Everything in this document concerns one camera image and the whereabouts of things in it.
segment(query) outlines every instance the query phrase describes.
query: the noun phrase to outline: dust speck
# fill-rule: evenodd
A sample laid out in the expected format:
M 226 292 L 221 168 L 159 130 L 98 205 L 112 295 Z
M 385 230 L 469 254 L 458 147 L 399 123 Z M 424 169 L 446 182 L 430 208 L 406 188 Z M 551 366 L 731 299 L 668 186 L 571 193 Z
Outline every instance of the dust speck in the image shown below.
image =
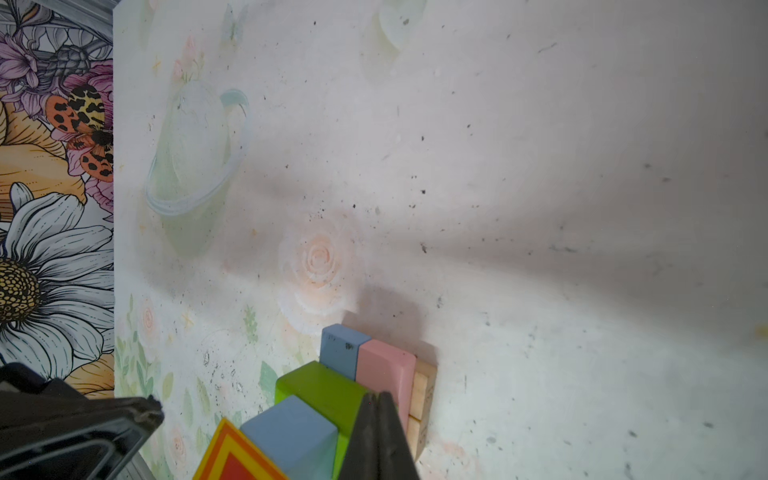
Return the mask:
M 632 465 L 630 465 L 629 462 L 624 464 L 624 476 L 629 478 L 629 480 L 634 480 L 634 475 L 632 475 Z

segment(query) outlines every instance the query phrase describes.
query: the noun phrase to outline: pink block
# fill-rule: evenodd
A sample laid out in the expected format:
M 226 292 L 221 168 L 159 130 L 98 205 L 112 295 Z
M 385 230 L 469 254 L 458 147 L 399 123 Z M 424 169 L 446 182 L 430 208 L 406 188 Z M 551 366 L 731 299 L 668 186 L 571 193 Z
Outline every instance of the pink block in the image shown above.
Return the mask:
M 408 428 L 416 357 L 378 340 L 363 343 L 357 354 L 355 381 L 374 392 L 391 392 L 402 430 Z

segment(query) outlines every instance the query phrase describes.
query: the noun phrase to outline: white daisy illustration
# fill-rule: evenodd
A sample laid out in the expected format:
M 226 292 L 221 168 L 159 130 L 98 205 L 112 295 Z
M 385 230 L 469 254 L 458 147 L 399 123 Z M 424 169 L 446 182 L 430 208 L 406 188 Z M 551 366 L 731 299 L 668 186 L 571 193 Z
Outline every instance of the white daisy illustration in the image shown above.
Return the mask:
M 114 262 L 106 227 L 74 228 L 73 195 L 35 199 L 11 187 L 13 221 L 0 249 L 0 361 L 47 379 L 114 350 Z

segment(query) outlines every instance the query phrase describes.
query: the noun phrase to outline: natural wood block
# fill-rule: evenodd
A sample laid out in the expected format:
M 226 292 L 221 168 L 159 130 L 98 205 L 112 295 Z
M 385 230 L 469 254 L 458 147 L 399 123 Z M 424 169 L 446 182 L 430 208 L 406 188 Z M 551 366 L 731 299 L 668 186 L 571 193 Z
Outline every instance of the natural wood block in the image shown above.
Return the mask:
M 409 415 L 417 420 L 429 418 L 432 397 L 435 396 L 437 367 L 417 359 L 411 390 L 411 411 Z
M 408 417 L 408 430 L 406 430 L 406 441 L 408 442 L 408 450 L 411 451 L 413 461 L 419 459 L 422 454 L 424 445 L 427 443 L 427 428 L 429 427 L 429 419 L 420 421 L 413 417 Z

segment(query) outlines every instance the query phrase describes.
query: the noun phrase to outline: blue block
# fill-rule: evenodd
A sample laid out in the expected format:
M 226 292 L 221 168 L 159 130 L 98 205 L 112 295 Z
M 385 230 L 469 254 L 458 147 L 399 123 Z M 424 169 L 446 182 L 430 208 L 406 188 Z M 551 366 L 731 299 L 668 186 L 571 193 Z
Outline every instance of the blue block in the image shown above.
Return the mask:
M 337 323 L 323 329 L 320 363 L 355 381 L 357 350 L 371 337 Z
M 291 480 L 330 480 L 339 431 L 297 396 L 240 427 Z

